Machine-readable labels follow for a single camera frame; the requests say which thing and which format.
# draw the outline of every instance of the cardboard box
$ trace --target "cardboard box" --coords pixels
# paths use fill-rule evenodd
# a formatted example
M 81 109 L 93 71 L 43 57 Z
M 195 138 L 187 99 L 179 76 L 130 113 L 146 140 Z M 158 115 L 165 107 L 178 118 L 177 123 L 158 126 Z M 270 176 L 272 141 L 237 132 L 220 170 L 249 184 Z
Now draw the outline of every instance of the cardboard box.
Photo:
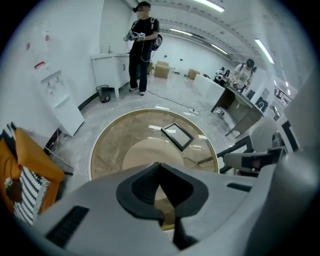
M 167 79 L 170 70 L 169 67 L 169 63 L 164 61 L 157 61 L 157 63 L 155 64 L 154 76 Z
M 189 73 L 188 73 L 188 75 L 186 77 L 191 79 L 191 80 L 195 80 L 197 74 L 200 75 L 200 72 L 196 71 L 195 69 L 189 69 Z

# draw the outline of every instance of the striped fabric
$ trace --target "striped fabric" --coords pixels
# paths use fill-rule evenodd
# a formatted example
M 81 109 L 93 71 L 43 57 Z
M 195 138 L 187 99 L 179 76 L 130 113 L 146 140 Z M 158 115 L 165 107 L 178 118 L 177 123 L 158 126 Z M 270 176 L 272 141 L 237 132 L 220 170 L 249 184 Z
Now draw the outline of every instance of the striped fabric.
M 32 225 L 39 214 L 50 181 L 23 167 L 20 182 L 22 202 L 14 203 L 14 215 Z

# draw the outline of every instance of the white ceiling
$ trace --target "white ceiling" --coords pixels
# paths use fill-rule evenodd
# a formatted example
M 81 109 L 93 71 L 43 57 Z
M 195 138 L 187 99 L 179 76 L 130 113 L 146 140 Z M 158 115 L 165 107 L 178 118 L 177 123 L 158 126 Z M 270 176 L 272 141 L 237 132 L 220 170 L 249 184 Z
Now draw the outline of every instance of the white ceiling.
M 126 1 L 131 6 L 138 3 Z M 171 33 L 170 28 L 175 28 L 189 32 L 202 38 L 204 45 L 215 44 L 225 50 L 232 61 L 244 63 L 251 58 L 257 67 L 297 89 L 304 84 L 316 64 L 315 55 L 299 24 L 285 9 L 271 0 L 211 1 L 225 11 L 220 13 L 194 0 L 148 0 L 160 31 Z M 256 38 L 275 64 L 265 57 Z

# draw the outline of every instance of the white cabinet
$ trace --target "white cabinet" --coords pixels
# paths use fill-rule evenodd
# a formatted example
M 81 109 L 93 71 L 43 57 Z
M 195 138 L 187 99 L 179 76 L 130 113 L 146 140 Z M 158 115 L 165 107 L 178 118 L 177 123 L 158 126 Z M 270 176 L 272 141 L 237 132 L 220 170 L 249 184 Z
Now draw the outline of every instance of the white cabinet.
M 108 85 L 119 97 L 119 88 L 130 81 L 129 54 L 96 54 L 91 57 L 96 86 Z

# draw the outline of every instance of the person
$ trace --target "person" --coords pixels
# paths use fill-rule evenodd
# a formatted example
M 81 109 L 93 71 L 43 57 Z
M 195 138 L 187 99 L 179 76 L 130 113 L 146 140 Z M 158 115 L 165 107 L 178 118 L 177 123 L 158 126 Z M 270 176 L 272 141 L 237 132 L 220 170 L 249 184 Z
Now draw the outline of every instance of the person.
M 144 33 L 144 38 L 137 38 L 129 54 L 130 92 L 139 89 L 144 96 L 147 89 L 147 70 L 151 59 L 152 43 L 158 37 L 159 21 L 150 17 L 151 4 L 142 1 L 136 8 L 138 21 L 133 23 L 132 32 Z M 140 66 L 140 84 L 137 83 L 137 68 Z
M 215 83 L 217 83 L 218 85 L 220 84 L 220 81 L 221 81 L 221 79 L 222 79 L 222 76 L 223 76 L 223 74 L 224 74 L 224 71 L 225 71 L 225 68 L 222 67 L 222 68 L 220 68 L 219 70 L 217 70 L 217 71 L 215 72 L 215 77 L 214 77 L 213 81 L 214 81 Z
M 246 64 L 243 63 L 236 66 L 231 84 L 237 84 L 239 89 L 244 85 L 249 86 L 254 72 L 254 66 L 255 62 L 251 58 L 246 61 Z
M 229 74 L 230 74 L 230 70 L 227 69 L 225 71 L 224 75 L 222 76 L 222 79 L 220 80 L 220 83 L 219 83 L 220 86 L 225 87 L 225 84 L 228 80 Z

